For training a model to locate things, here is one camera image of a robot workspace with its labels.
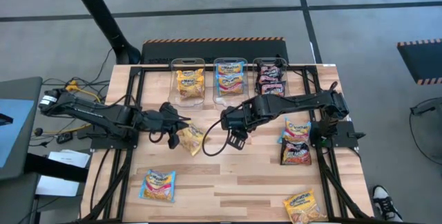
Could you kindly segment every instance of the wooden table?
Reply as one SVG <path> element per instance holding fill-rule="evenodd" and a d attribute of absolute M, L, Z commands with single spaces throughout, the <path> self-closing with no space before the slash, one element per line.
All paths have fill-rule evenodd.
<path fill-rule="evenodd" d="M 334 81 L 339 82 L 335 66 L 317 65 L 317 68 L 322 88 L 329 88 Z M 106 98 L 107 104 L 115 102 L 125 94 L 129 71 L 130 66 L 114 67 Z M 170 81 L 171 72 L 146 74 L 141 102 L 144 110 L 159 109 L 160 105 L 167 101 Z M 290 72 L 288 81 L 290 95 L 305 94 L 301 76 Z M 249 73 L 249 84 L 252 82 L 253 78 Z M 192 115 L 194 123 L 203 129 L 208 129 L 220 118 L 220 110 L 215 107 L 212 100 L 212 85 L 211 72 L 206 72 L 206 98 L 202 110 L 179 111 L 180 115 Z M 342 90 L 340 84 L 336 90 Z M 309 121 L 308 112 L 284 116 L 295 123 Z M 326 214 L 314 149 L 310 150 L 311 166 L 279 165 L 280 144 L 277 144 L 276 140 L 284 127 L 284 116 L 258 127 L 249 135 L 247 145 L 242 151 L 228 146 L 216 157 L 205 156 L 202 152 L 192 157 L 181 146 L 170 150 L 167 138 L 158 144 L 153 144 L 146 134 L 141 135 L 138 148 L 133 153 L 123 221 L 289 221 L 282 201 L 288 196 L 311 188 L 314 189 L 322 213 Z M 217 151 L 222 146 L 226 134 L 220 125 L 210 132 L 211 140 L 207 143 L 209 153 Z M 94 205 L 108 187 L 113 152 L 112 150 L 109 152 L 98 175 Z M 359 158 L 346 148 L 337 148 L 335 152 L 343 187 L 366 214 L 373 215 Z M 103 155 L 104 151 L 96 151 L 92 157 L 81 203 L 83 216 L 89 213 L 92 186 Z M 176 171 L 174 203 L 138 198 L 143 177 L 149 169 Z M 339 216 L 336 192 L 331 185 L 330 192 L 335 215 Z M 111 217 L 116 215 L 118 198 L 119 189 L 113 198 Z"/>

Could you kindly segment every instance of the white paper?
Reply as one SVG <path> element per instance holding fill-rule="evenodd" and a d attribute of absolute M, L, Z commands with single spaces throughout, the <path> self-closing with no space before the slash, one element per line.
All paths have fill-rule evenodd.
<path fill-rule="evenodd" d="M 68 165 L 74 165 L 84 168 L 89 161 L 89 155 L 77 151 L 63 150 L 61 152 L 51 151 L 49 159 L 62 162 Z M 50 176 L 41 176 L 37 185 L 36 194 L 49 196 L 76 196 L 79 183 L 53 178 Z"/>

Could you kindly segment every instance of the sneaker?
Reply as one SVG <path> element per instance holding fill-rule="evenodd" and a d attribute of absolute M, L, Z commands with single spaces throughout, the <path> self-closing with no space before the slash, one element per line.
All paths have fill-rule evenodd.
<path fill-rule="evenodd" d="M 382 214 L 384 220 L 402 222 L 402 216 L 398 213 L 398 210 L 394 207 L 393 200 L 388 195 L 388 192 L 384 187 L 380 185 L 374 186 L 373 202 L 374 206 Z"/>

